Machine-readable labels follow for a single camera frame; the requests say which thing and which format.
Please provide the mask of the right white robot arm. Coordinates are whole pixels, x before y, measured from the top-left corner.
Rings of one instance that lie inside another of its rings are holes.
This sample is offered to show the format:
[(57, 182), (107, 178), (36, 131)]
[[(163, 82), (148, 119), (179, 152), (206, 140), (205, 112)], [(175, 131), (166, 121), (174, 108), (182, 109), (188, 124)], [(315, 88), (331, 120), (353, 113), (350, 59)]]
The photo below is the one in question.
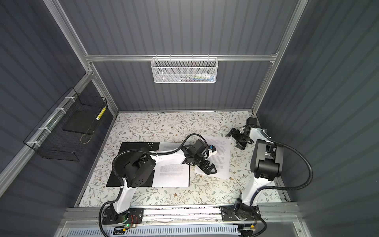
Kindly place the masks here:
[(247, 144), (254, 145), (254, 151), (250, 163), (253, 175), (247, 187), (240, 193), (233, 206), (220, 206), (223, 221), (257, 220), (259, 214), (258, 197), (259, 189), (266, 187), (282, 173), (284, 148), (278, 147), (264, 129), (258, 126), (256, 118), (248, 118), (243, 132), (231, 129), (227, 137), (236, 141), (236, 147), (244, 150)]

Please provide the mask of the printed paper sheet back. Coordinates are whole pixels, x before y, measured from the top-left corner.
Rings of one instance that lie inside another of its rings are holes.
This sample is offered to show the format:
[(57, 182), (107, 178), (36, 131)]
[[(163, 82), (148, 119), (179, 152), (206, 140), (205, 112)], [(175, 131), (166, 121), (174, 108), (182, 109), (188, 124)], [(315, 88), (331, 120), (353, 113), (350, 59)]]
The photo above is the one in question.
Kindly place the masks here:
[(156, 161), (152, 187), (155, 188), (184, 188), (189, 187), (190, 167), (184, 164), (185, 156), (182, 150), (170, 155), (163, 152), (176, 150), (180, 143), (160, 142), (160, 155), (152, 156)]

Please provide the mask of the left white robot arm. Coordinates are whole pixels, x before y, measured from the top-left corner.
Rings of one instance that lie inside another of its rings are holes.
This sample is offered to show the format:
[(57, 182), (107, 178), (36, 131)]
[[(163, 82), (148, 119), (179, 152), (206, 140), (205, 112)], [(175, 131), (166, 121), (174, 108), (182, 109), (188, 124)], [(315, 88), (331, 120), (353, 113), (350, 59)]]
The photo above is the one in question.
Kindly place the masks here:
[(215, 174), (217, 169), (209, 160), (215, 154), (216, 147), (203, 138), (194, 144), (184, 141), (171, 151), (154, 152), (141, 148), (120, 152), (112, 162), (112, 172), (119, 181), (120, 190), (116, 199), (99, 211), (99, 222), (106, 225), (137, 224), (142, 218), (130, 210), (132, 198), (137, 188), (143, 186), (155, 170), (169, 165), (190, 165), (199, 167), (207, 175)]

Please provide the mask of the printed paper sheet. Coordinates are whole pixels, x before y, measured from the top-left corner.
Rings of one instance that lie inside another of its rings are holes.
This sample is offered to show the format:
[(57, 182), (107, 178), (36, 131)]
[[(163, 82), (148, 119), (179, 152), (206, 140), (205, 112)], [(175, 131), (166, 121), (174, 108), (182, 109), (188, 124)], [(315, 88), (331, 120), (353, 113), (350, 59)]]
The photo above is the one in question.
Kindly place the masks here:
[(160, 155), (152, 156), (156, 161), (152, 187), (155, 188), (184, 188), (189, 187), (190, 167), (184, 164), (185, 156), (182, 150), (170, 155), (163, 152), (176, 150), (180, 143), (160, 142)]
[(230, 176), (231, 140), (229, 138), (204, 136), (209, 145), (216, 148), (217, 154), (208, 160), (215, 165), (217, 173), (206, 175), (198, 166), (190, 172), (190, 179), (219, 178), (227, 180)]

